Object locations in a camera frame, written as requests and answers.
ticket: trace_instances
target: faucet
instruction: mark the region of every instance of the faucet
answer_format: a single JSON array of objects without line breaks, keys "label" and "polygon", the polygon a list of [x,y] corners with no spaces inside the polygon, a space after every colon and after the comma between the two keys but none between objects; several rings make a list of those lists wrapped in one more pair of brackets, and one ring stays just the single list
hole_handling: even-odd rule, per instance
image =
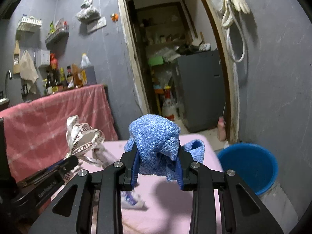
[{"label": "faucet", "polygon": [[10,80],[12,80],[12,78],[13,78],[10,70],[8,70],[6,75],[5,75],[5,95],[4,95],[4,98],[7,98],[7,77],[9,77]]}]

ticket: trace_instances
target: gray refrigerator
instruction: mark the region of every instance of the gray refrigerator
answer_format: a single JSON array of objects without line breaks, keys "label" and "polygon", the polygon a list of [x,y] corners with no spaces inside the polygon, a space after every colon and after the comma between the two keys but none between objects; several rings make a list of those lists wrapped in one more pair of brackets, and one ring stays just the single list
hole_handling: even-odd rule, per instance
[{"label": "gray refrigerator", "polygon": [[217,126],[225,106],[218,50],[183,55],[173,64],[180,118],[190,133]]}]

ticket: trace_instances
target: plaid cloth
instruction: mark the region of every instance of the plaid cloth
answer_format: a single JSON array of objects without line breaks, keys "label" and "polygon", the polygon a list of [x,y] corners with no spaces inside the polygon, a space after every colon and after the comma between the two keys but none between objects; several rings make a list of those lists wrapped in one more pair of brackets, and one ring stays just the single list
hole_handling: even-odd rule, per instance
[{"label": "plaid cloth", "polygon": [[4,118],[7,157],[18,182],[65,157],[68,152],[66,120],[101,130],[106,141],[118,140],[103,85],[91,85],[21,103],[0,112]]}]

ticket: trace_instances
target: metal screw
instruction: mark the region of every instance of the metal screw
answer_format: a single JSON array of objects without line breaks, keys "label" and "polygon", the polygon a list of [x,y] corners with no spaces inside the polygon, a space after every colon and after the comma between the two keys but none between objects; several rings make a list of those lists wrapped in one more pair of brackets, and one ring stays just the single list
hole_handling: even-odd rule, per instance
[{"label": "metal screw", "polygon": [[124,164],[122,162],[120,162],[120,161],[117,161],[117,162],[114,163],[114,166],[117,167],[117,168],[122,167],[123,165]]},{"label": "metal screw", "polygon": [[229,176],[234,176],[234,175],[235,175],[235,171],[233,171],[233,170],[227,170],[227,175],[229,175]]},{"label": "metal screw", "polygon": [[200,167],[200,163],[199,163],[199,162],[192,162],[192,163],[191,163],[191,166],[192,166],[193,168],[198,168],[198,167]]},{"label": "metal screw", "polygon": [[80,171],[78,172],[78,175],[79,175],[80,177],[83,177],[83,176],[87,175],[87,173],[88,173],[87,170],[80,170]]}]

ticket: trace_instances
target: blue towel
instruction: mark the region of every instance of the blue towel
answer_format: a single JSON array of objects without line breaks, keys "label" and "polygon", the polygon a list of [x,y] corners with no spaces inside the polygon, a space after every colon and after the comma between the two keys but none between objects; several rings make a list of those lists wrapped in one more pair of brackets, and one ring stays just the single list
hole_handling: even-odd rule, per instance
[{"label": "blue towel", "polygon": [[[175,160],[179,148],[181,128],[159,115],[144,115],[129,126],[130,139],[124,150],[131,151],[135,141],[140,153],[139,173],[166,176],[175,180]],[[182,146],[193,156],[194,161],[203,163],[205,146],[201,140],[193,140]]]}]

